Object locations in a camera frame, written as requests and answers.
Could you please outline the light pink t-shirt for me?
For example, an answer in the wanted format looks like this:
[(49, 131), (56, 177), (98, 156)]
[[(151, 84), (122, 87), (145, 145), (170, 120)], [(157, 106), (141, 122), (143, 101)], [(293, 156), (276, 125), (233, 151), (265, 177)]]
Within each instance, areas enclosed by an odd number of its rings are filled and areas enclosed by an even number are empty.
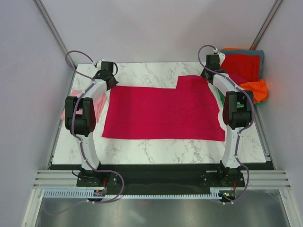
[[(80, 93), (81, 93), (80, 90), (73, 90), (70, 93), (70, 96), (77, 96)], [(99, 122), (99, 119), (100, 119), (102, 110), (103, 110), (103, 108), (105, 106), (106, 100), (107, 100), (106, 95), (102, 94), (101, 96), (98, 97), (97, 100), (94, 101), (93, 106), (94, 106), (94, 112), (95, 112), (95, 117), (96, 117), (96, 123)]]

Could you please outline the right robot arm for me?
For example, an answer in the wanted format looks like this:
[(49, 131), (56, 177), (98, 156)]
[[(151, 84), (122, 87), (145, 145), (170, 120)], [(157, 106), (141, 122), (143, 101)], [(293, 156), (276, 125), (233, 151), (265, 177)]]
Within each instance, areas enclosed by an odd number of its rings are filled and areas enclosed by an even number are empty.
[(222, 53), (208, 54), (201, 77), (225, 93), (223, 122), (226, 125), (226, 141), (223, 157), (216, 173), (209, 173), (209, 183), (214, 186), (244, 186), (241, 173), (240, 149), (244, 131), (254, 122), (253, 92), (238, 86), (220, 69), (225, 60)]

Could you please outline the magenta t-shirt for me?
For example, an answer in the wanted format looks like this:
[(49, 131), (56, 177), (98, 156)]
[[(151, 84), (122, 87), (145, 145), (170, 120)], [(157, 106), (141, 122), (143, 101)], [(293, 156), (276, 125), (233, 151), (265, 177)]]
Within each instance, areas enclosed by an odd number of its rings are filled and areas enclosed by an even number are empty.
[(179, 76), (175, 88), (111, 89), (102, 136), (124, 140), (224, 141), (219, 107), (208, 82)]

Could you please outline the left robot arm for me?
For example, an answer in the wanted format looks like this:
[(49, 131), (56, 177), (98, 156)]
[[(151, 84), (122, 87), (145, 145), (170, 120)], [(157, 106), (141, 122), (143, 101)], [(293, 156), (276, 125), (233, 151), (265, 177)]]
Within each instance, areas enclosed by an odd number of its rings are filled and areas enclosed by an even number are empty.
[(93, 138), (97, 123), (94, 103), (118, 84), (115, 78), (118, 66), (114, 62), (102, 61), (96, 67), (98, 70), (84, 91), (65, 99), (65, 128), (77, 141), (81, 155), (78, 187), (106, 186), (106, 177), (98, 171), (101, 162)]

